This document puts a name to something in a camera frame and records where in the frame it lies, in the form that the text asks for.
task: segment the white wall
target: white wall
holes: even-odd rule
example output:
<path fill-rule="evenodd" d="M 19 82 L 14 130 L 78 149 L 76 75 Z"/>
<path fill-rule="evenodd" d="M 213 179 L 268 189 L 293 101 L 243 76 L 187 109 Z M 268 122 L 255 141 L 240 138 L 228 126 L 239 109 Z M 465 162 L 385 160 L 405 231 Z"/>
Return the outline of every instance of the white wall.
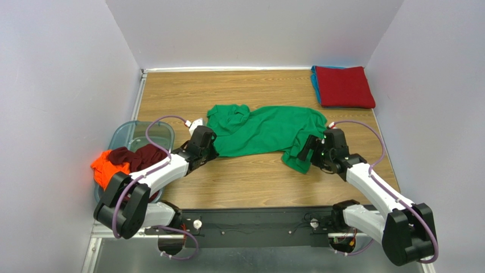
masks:
<path fill-rule="evenodd" d="M 483 272 L 485 2 L 406 0 L 367 65 L 402 192 L 433 209 L 437 272 Z"/>
<path fill-rule="evenodd" d="M 1 272 L 80 272 L 89 165 L 129 119 L 139 77 L 103 1 L 0 3 Z"/>
<path fill-rule="evenodd" d="M 106 0 L 141 68 L 366 65 L 402 0 Z"/>

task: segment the wooden tabletop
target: wooden tabletop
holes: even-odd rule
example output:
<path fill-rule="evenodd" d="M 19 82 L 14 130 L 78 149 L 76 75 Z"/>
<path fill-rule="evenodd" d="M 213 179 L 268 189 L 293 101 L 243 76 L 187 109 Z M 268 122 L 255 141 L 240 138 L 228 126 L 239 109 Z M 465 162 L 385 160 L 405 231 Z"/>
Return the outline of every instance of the wooden tabletop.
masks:
<path fill-rule="evenodd" d="M 251 110 L 267 105 L 294 105 L 320 111 L 329 122 L 355 119 L 377 130 L 371 110 L 323 109 L 315 98 L 310 71 L 234 71 L 149 73 L 139 110 L 139 121 L 153 121 L 162 115 L 180 115 L 191 121 L 206 117 L 216 104 L 246 104 Z M 190 134 L 182 122 L 164 120 L 175 131 L 175 147 Z M 343 129 L 351 153 L 370 163 L 381 147 L 365 127 L 354 124 Z M 281 161 L 281 152 L 218 158 L 166 187 L 163 199 L 180 208 L 256 208 L 265 206 L 333 205 L 355 199 L 369 201 L 338 175 L 311 167 L 305 175 Z M 375 171 L 398 190 L 389 160 Z"/>

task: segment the crumpled green fabric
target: crumpled green fabric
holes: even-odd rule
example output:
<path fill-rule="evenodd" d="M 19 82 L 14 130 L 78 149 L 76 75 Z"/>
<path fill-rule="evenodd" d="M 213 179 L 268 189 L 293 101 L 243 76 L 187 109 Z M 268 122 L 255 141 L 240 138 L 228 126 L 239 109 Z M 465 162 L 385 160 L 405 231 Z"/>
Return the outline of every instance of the crumpled green fabric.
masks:
<path fill-rule="evenodd" d="M 217 135 L 214 146 L 219 156 L 235 157 L 282 151 L 282 160 L 301 173 L 308 172 L 310 151 L 305 161 L 297 158 L 309 135 L 323 138 L 325 116 L 296 106 L 265 106 L 253 112 L 247 105 L 216 105 L 207 113 L 207 126 Z"/>

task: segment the clear plastic bin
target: clear plastic bin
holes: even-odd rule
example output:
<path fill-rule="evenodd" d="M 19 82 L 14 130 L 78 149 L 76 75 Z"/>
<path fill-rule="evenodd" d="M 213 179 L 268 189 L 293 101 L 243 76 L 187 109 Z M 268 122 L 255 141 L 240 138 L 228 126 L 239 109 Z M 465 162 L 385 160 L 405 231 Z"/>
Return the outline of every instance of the clear plastic bin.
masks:
<path fill-rule="evenodd" d="M 126 122 L 114 132 L 108 149 L 114 150 L 120 147 L 127 147 L 128 150 L 135 152 L 139 148 L 149 144 L 145 137 L 145 131 L 150 124 L 151 122 L 144 121 Z M 172 127 L 165 122 L 158 122 L 150 128 L 150 138 L 156 144 L 166 148 L 167 150 L 171 150 L 174 146 L 174 129 L 172 129 Z M 99 202 L 104 190 L 96 182 L 94 182 L 94 184 L 94 198 L 96 199 L 96 202 Z M 163 189 L 158 192 L 154 199 L 152 199 L 153 197 L 150 198 L 152 199 L 151 202 L 158 202 L 162 195 Z"/>

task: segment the maroon cloth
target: maroon cloth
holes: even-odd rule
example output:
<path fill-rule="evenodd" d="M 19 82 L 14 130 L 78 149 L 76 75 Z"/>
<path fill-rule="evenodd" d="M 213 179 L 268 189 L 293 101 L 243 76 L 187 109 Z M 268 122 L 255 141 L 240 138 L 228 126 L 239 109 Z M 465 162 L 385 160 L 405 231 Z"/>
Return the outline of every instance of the maroon cloth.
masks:
<path fill-rule="evenodd" d="M 126 147 L 114 149 L 108 155 L 108 160 L 113 165 L 120 165 L 123 162 L 130 163 L 130 172 L 137 172 L 152 166 L 165 159 L 167 155 L 156 148 L 153 144 L 145 145 L 136 152 L 128 150 Z"/>
<path fill-rule="evenodd" d="M 363 67 L 315 67 L 315 73 L 323 107 L 376 107 Z"/>

